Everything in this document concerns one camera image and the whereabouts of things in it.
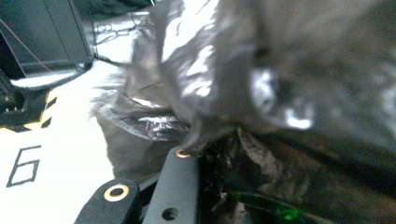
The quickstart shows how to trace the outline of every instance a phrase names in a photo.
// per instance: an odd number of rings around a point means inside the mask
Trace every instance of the crumpled plastic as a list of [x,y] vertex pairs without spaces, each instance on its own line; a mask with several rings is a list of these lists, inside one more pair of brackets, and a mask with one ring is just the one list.
[[394,1],[174,0],[155,7],[159,69],[184,144],[236,127],[396,174]]
[[[353,178],[356,173],[344,172],[276,138],[262,141],[239,129],[211,150],[218,155],[217,180],[231,198],[245,206],[244,215],[255,210],[269,212],[275,223],[396,221],[392,196],[367,187]],[[252,220],[233,223],[272,223],[248,217]]]
[[161,171],[167,152],[189,130],[165,99],[150,11],[95,22],[97,53],[111,64],[95,64],[98,76],[110,74],[94,87],[92,113],[105,135],[115,177],[137,183]]

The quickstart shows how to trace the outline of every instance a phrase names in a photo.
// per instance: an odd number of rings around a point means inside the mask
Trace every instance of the warning stripe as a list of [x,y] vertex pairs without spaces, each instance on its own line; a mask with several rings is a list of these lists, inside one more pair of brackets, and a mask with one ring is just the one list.
[[43,112],[41,112],[41,116],[39,121],[27,123],[24,125],[14,126],[14,127],[6,127],[0,129],[1,133],[21,133],[33,130],[39,130],[43,128],[48,128],[50,126],[52,116],[55,111],[55,103],[57,101],[58,94],[56,90],[52,90],[49,92],[46,99],[46,106]]

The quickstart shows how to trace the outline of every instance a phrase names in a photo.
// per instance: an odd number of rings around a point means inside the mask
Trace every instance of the brass grommet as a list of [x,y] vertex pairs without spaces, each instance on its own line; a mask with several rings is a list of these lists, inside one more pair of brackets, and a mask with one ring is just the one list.
[[180,158],[188,158],[190,156],[190,154],[184,152],[183,149],[179,149],[178,151],[176,151],[176,155]]
[[[119,195],[111,195],[111,191],[113,191],[114,189],[121,189],[122,193]],[[124,199],[128,195],[128,193],[129,193],[128,186],[123,184],[118,184],[107,189],[104,196],[107,201],[114,203]]]

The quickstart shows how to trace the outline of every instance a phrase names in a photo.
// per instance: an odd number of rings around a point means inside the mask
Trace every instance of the plastic bag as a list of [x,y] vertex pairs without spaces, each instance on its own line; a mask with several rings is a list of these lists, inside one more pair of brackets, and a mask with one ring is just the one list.
[[109,73],[108,67],[114,74],[94,88],[99,95],[92,99],[93,113],[115,177],[141,183],[161,171],[167,152],[181,144],[189,129],[165,98],[150,8],[97,21],[95,28],[102,40],[99,55],[120,65],[97,62],[98,76]]
[[238,126],[396,174],[393,1],[156,5],[160,71],[184,147]]

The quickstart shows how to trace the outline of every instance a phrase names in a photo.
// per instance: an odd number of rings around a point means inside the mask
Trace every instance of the metal bracket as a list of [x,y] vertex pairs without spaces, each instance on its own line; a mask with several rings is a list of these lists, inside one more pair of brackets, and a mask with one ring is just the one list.
[[199,160],[179,148],[169,151],[143,224],[197,223]]

